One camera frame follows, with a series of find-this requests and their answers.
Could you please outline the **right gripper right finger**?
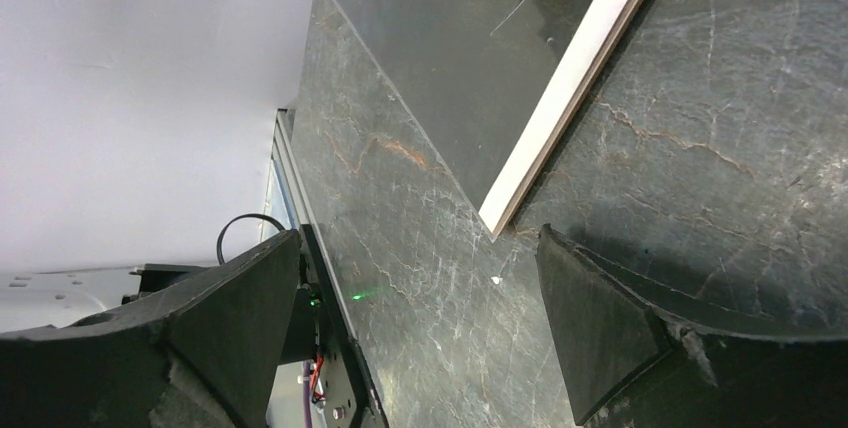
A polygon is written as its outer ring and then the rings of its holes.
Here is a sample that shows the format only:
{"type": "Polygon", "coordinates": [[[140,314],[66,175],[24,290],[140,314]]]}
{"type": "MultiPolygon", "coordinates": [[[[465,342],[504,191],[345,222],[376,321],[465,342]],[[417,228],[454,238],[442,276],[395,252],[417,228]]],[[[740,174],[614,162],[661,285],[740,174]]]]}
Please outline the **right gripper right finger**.
{"type": "Polygon", "coordinates": [[[550,225],[535,260],[577,425],[846,425],[845,330],[700,299],[550,225]]]}

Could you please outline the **landscape photo print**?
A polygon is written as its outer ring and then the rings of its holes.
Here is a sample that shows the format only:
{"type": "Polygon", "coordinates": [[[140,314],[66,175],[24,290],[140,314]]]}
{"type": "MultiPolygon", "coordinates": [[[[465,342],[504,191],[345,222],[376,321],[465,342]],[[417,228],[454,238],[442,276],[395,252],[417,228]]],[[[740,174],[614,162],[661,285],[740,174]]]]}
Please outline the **landscape photo print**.
{"type": "Polygon", "coordinates": [[[643,0],[334,0],[492,235],[643,0]]]}

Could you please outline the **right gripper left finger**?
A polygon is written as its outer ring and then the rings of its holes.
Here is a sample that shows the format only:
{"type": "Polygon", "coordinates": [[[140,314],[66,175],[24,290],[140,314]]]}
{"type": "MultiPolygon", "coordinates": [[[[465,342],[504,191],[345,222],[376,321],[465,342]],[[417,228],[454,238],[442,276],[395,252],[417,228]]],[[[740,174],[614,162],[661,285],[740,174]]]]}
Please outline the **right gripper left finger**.
{"type": "Polygon", "coordinates": [[[261,427],[299,287],[281,232],[118,308],[1,337],[5,427],[261,427]]]}

